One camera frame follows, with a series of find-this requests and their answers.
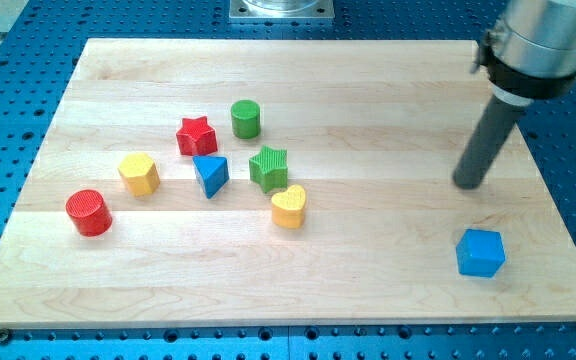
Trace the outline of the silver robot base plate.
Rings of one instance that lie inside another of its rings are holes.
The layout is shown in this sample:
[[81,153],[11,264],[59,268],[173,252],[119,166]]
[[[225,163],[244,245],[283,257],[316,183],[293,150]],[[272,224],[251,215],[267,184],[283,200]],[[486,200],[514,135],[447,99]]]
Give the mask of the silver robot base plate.
[[332,19],[333,0],[230,0],[231,20]]

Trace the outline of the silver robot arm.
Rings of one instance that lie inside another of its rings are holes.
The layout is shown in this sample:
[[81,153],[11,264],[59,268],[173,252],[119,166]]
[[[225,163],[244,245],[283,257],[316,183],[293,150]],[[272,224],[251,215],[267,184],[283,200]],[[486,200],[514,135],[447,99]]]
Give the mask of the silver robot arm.
[[484,33],[475,66],[512,106],[565,95],[576,82],[576,0],[511,0]]

